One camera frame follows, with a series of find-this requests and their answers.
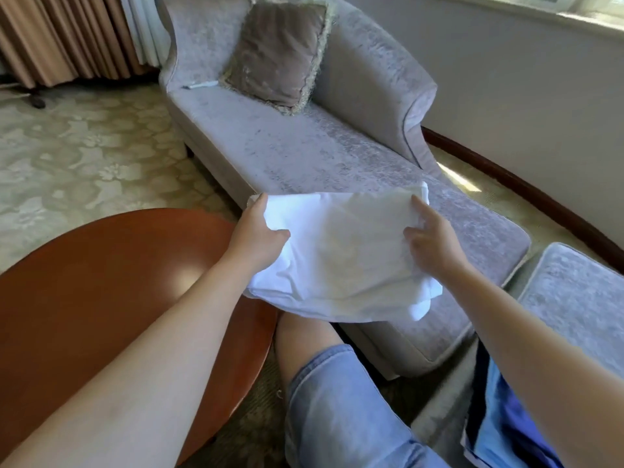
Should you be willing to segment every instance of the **brown curtain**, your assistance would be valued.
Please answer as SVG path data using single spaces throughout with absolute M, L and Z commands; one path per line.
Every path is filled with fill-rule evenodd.
M 148 69 L 138 63 L 119 0 L 0 0 L 0 52 L 28 88 Z

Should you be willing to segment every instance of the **person's left arm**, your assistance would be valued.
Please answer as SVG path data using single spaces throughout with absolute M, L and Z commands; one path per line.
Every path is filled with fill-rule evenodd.
M 290 237 L 267 228 L 266 202 L 243 212 L 223 258 L 1 468 L 175 466 L 234 306 Z

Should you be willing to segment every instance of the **curtain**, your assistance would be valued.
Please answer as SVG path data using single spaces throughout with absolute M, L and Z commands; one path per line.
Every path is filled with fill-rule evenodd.
M 0 51 L 28 88 L 147 71 L 120 0 L 0 0 Z
M 121 0 L 125 19 L 142 64 L 161 67 L 167 60 L 171 39 L 160 21 L 154 0 Z

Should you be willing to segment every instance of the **denim shorts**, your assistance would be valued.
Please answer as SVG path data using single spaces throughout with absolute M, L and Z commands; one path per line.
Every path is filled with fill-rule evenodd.
M 448 468 L 394 414 L 349 345 L 312 358 L 286 399 L 292 468 Z

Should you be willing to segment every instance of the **throw pillow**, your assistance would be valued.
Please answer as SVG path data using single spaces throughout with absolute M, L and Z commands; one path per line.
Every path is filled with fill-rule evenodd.
M 308 102 L 332 25 L 323 0 L 256 0 L 222 83 L 295 114 Z

